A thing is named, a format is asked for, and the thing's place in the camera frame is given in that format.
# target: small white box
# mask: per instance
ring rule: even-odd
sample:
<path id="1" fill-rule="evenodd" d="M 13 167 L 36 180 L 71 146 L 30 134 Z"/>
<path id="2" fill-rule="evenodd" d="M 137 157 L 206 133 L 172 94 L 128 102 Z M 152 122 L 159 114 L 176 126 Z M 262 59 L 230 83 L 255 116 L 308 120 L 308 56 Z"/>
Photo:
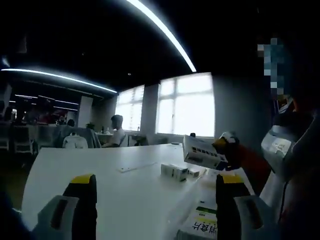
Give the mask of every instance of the small white box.
<path id="1" fill-rule="evenodd" d="M 204 167 L 198 167 L 198 168 L 199 169 L 188 168 L 188 176 L 193 177 L 193 178 L 198 178 L 198 177 L 202 176 L 207 170 Z"/>
<path id="2" fill-rule="evenodd" d="M 223 170 L 228 165 L 225 155 L 218 154 L 210 143 L 188 135 L 183 138 L 183 157 L 186 163 L 210 169 Z"/>
<path id="3" fill-rule="evenodd" d="M 186 180 L 188 175 L 188 168 L 179 167 L 172 164 L 161 164 L 161 175 L 173 178 L 179 182 Z"/>

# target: white chair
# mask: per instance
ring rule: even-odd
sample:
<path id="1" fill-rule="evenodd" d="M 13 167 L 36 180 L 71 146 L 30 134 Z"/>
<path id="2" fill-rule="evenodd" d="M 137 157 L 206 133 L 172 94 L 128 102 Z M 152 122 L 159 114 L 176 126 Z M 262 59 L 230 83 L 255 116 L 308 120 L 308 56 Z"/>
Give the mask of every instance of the white chair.
<path id="1" fill-rule="evenodd" d="M 0 125 L 0 149 L 9 151 L 9 124 Z"/>
<path id="2" fill-rule="evenodd" d="M 13 127 L 13 143 L 15 153 L 34 154 L 33 141 L 30 138 L 29 131 L 29 127 L 27 126 Z"/>

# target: white box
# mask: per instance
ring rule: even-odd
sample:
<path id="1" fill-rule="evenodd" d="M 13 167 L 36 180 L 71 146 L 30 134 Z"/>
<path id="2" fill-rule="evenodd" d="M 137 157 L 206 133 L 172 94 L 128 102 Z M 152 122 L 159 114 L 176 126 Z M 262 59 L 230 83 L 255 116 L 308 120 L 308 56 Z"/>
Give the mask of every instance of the white box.
<path id="1" fill-rule="evenodd" d="M 177 240 L 216 240 L 218 237 L 217 204 L 199 202 L 177 232 Z"/>
<path id="2" fill-rule="evenodd" d="M 161 175 L 173 178 L 179 182 L 186 180 L 188 175 L 188 168 L 179 167 L 172 164 L 161 164 Z"/>
<path id="3" fill-rule="evenodd" d="M 202 176 L 206 172 L 206 168 L 204 167 L 197 167 L 199 169 L 194 169 L 194 168 L 188 168 L 188 176 L 193 177 L 193 178 L 198 178 Z"/>
<path id="4" fill-rule="evenodd" d="M 218 154 L 210 143 L 188 135 L 183 138 L 183 157 L 186 163 L 210 169 L 223 170 L 228 165 L 225 155 Z"/>

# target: man sitting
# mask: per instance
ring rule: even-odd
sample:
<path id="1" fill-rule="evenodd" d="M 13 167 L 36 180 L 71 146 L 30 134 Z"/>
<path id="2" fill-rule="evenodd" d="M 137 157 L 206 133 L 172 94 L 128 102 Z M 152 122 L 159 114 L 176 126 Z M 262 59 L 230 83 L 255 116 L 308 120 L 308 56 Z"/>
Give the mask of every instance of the man sitting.
<path id="1" fill-rule="evenodd" d="M 102 145 L 102 148 L 118 148 L 124 140 L 126 134 L 122 129 L 122 122 L 124 118 L 121 115 L 114 115 L 111 118 L 111 126 L 114 129 L 113 136 L 109 143 Z"/>
<path id="2" fill-rule="evenodd" d="M 70 127 L 74 127 L 74 126 L 75 126 L 75 121 L 74 121 L 73 119 L 69 119 L 66 124 L 67 124 L 68 126 L 70 126 Z"/>

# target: wall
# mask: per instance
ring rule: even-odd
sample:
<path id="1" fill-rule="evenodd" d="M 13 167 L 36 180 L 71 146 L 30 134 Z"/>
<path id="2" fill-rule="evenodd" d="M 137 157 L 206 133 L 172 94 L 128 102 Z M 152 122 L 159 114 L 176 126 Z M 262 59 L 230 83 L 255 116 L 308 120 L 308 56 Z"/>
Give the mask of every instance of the wall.
<path id="1" fill-rule="evenodd" d="M 70 119 L 74 120 L 76 122 L 77 113 L 74 111 L 68 111 L 66 114 L 66 121 L 68 122 Z"/>
<path id="2" fill-rule="evenodd" d="M 102 126 L 106 131 L 109 128 L 111 130 L 111 117 L 116 112 L 117 96 L 103 100 L 92 107 L 91 111 L 91 122 L 94 123 L 95 131 L 101 131 Z"/>
<path id="3" fill-rule="evenodd" d="M 86 125 L 90 122 L 92 102 L 93 102 L 93 99 L 91 97 L 87 97 L 87 96 L 81 97 L 81 102 L 78 110 L 78 121 L 77 121 L 77 126 L 79 128 L 85 128 Z"/>
<path id="4" fill-rule="evenodd" d="M 182 142 L 183 136 L 155 134 L 159 85 L 146 86 L 141 113 L 141 133 L 150 144 L 168 137 L 168 142 Z M 225 131 L 235 131 L 240 142 L 261 153 L 261 141 L 271 127 L 270 81 L 250 78 L 213 78 L 215 101 L 215 137 Z M 105 101 L 102 122 L 106 123 L 116 109 L 117 97 Z M 123 146 L 128 143 L 127 137 Z"/>
<path id="5" fill-rule="evenodd" d="M 261 153 L 271 127 L 270 81 L 214 77 L 215 137 L 235 131 L 240 142 Z"/>

